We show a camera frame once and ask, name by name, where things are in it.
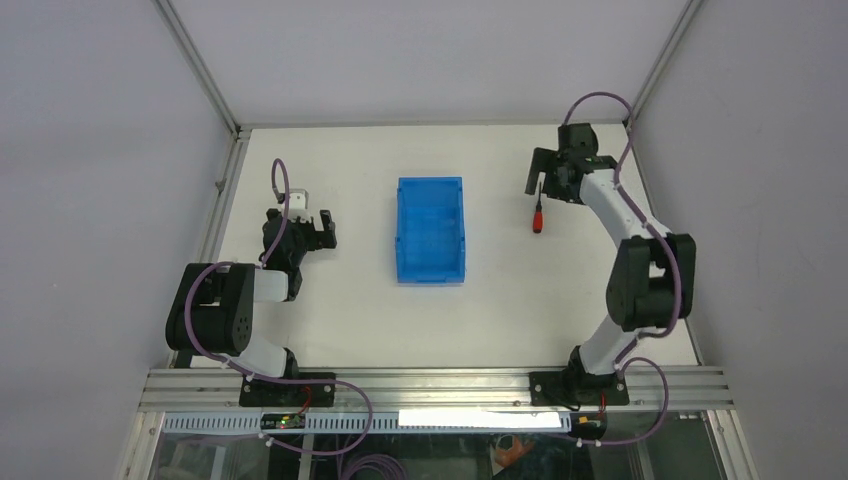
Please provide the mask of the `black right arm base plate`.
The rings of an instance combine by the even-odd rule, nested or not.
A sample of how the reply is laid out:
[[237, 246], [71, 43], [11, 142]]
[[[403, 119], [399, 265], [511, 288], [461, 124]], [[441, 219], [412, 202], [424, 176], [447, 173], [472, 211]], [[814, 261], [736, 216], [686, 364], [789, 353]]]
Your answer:
[[533, 406], [625, 406], [630, 403], [626, 382], [615, 374], [577, 374], [570, 370], [528, 374]]

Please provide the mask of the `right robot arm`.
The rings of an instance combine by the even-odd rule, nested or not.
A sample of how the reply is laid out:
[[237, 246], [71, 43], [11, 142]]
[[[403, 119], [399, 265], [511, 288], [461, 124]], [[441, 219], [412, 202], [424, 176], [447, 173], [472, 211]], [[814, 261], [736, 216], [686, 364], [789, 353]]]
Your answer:
[[593, 335], [553, 375], [531, 384], [551, 400], [588, 405], [624, 392], [626, 357], [647, 338], [663, 338], [693, 303], [696, 243], [645, 213], [621, 180], [623, 163], [599, 152], [588, 123], [563, 124], [556, 149], [533, 151], [525, 192], [582, 205], [600, 220], [616, 247], [605, 290], [607, 314]]

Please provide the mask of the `red handled screwdriver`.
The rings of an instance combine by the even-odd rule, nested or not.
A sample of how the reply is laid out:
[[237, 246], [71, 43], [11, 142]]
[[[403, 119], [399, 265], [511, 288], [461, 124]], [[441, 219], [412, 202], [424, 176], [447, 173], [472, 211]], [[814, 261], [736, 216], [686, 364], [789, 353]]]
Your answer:
[[542, 183], [538, 184], [537, 197], [535, 203], [534, 216], [532, 221], [532, 231], [534, 234], [541, 234], [544, 229], [544, 214], [542, 205]]

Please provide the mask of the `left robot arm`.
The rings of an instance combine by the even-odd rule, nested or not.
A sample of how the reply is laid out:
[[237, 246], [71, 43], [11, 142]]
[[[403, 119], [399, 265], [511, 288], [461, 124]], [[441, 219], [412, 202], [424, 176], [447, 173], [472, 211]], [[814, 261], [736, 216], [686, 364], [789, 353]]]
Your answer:
[[314, 251], [337, 247], [328, 210], [286, 219], [278, 208], [266, 212], [263, 246], [270, 255], [257, 265], [239, 262], [190, 263], [166, 320], [165, 338], [177, 352], [205, 356], [263, 380], [262, 392], [277, 406], [294, 403], [301, 392], [295, 354], [253, 329], [254, 305], [294, 301], [301, 289], [301, 264]]

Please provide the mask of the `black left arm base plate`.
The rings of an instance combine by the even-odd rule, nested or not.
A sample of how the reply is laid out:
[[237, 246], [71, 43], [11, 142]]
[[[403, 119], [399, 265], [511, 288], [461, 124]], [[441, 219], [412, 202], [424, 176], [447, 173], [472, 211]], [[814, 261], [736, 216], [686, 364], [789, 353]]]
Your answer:
[[335, 401], [336, 374], [327, 371], [301, 373], [301, 385], [279, 384], [264, 380], [246, 379], [242, 382], [238, 405], [240, 407], [301, 408], [332, 407]]

